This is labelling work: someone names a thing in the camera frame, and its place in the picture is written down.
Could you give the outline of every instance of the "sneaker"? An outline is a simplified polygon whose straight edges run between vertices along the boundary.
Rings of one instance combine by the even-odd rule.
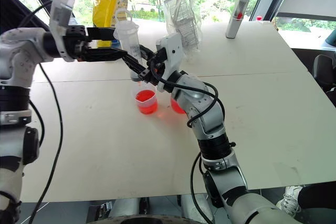
[[[292,217],[295,217],[296,213],[301,211],[298,203],[298,196],[301,189],[302,186],[287,186],[283,199],[278,201],[276,206]]]

